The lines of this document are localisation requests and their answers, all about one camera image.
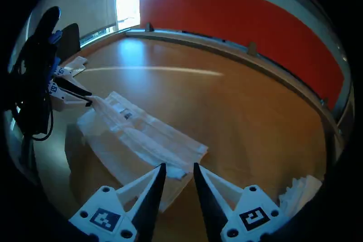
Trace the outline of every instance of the wooden table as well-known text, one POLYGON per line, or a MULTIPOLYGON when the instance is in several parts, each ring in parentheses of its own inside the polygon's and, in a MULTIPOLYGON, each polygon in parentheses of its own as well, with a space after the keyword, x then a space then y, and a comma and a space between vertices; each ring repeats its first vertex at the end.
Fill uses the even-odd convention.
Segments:
MULTIPOLYGON (((103 98, 116 91, 205 144, 209 149, 201 164, 235 185, 257 184, 277 202, 292 178, 307 174, 323 178, 325 143, 319 116, 295 93, 260 72, 201 49, 135 38, 115 41, 87 58, 86 71, 76 76, 83 86, 103 98)), ((78 203, 68 212, 61 205, 68 217, 101 185, 120 186, 80 143, 74 123, 83 112, 66 111, 55 120, 63 122, 54 134, 65 138, 71 171, 70 185, 62 188, 70 186, 78 203)), ((54 137, 47 141, 48 147, 54 137)), ((55 188, 46 182, 52 178, 42 175, 51 162, 42 160, 46 151, 39 150, 43 185, 55 188)), ((154 241, 170 240, 206 241, 193 181, 159 214, 154 241)))

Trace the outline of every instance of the screw hole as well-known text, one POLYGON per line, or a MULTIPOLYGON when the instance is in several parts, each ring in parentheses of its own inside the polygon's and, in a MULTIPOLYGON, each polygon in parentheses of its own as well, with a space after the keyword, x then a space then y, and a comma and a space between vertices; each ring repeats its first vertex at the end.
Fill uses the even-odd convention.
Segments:
POLYGON ((228 237, 236 237, 238 235, 238 231, 236 229, 228 230, 227 236, 228 237))
POLYGON ((92 242, 99 242, 98 236, 95 235, 94 233, 90 233, 89 238, 90 238, 90 241, 92 241, 92 242))
POLYGON ((279 211, 277 211, 277 210, 273 210, 272 212, 271 212, 271 216, 273 216, 273 217, 276 217, 276 216, 278 216, 279 215, 279 211))
POLYGON ((81 212, 79 213, 79 215, 80 215, 81 217, 83 217, 83 218, 88 217, 88 213, 87 213, 86 211, 81 211, 81 212))
POLYGON ((123 238, 129 239, 132 237, 132 232, 130 232, 129 230, 122 230, 121 231, 121 236, 123 238))

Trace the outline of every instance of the black cable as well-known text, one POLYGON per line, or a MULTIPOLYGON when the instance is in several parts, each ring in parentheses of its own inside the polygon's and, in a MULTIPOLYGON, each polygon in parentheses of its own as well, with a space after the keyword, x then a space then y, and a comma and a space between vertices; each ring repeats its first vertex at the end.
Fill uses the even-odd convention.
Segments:
POLYGON ((47 135, 45 135, 43 138, 36 138, 36 137, 31 136, 31 138, 34 141, 38 141, 38 142, 42 142, 42 141, 45 141, 46 139, 48 139, 49 136, 52 134, 52 131, 53 131, 54 117, 53 117, 52 101, 50 100, 50 94, 49 94, 48 89, 47 89, 46 98, 48 100, 49 110, 50 110, 50 128, 49 128, 49 131, 48 131, 47 135))

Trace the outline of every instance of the chair backrest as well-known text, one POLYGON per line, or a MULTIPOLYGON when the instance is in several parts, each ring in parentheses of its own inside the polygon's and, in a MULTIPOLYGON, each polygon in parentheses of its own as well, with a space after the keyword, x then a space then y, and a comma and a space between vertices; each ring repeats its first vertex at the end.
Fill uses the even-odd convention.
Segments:
POLYGON ((78 24, 74 23, 68 25, 62 32, 62 38, 58 43, 57 50, 57 56, 60 58, 60 63, 81 50, 78 24))

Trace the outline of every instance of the red partition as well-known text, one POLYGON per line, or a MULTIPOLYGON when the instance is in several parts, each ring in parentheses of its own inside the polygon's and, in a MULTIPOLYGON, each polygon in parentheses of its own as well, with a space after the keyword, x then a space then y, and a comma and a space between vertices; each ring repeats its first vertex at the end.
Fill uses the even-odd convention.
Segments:
POLYGON ((265 0, 140 0, 141 26, 184 30, 247 46, 279 63, 332 109, 343 74, 323 42, 299 19, 265 0))

